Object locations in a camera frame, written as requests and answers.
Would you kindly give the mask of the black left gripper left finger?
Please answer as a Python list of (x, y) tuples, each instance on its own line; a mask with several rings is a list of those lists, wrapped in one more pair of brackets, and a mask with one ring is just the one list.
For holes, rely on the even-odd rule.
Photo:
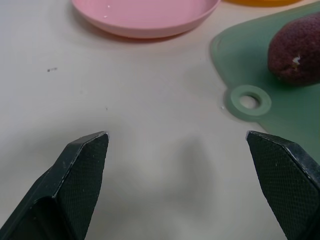
[(0, 228), (0, 240), (84, 240), (101, 190), (109, 136), (70, 142)]

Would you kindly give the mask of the green cutting board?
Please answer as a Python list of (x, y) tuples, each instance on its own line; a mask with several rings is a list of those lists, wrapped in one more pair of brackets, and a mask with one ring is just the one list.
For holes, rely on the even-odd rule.
[(320, 84), (290, 87), (270, 73), (269, 43), (286, 23), (320, 12), (320, 1), (256, 18), (218, 34), (210, 46), (213, 64), (228, 91), (242, 85), (264, 90), (271, 108), (254, 121), (271, 135), (299, 144), (320, 161)]

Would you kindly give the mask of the pink plate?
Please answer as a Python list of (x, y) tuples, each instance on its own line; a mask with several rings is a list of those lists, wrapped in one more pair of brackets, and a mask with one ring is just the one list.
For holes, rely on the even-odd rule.
[(159, 39), (202, 24), (221, 0), (70, 0), (93, 26), (113, 35)]

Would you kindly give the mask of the orange plate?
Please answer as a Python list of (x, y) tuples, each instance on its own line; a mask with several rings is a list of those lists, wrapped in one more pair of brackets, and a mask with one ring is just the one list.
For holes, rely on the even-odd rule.
[(223, 0), (231, 4), (249, 7), (282, 7), (292, 5), (302, 0)]

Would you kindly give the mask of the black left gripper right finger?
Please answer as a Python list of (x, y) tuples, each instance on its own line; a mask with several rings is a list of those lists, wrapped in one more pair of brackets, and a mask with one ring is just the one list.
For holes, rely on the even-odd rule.
[(251, 130), (246, 141), (287, 240), (320, 240), (320, 165), (300, 145), (275, 135)]

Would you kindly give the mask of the dark red avocado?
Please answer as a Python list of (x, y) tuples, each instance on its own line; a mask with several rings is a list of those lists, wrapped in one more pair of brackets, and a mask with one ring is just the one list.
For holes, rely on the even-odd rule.
[(320, 12), (292, 20), (272, 38), (269, 71), (293, 86), (320, 83)]

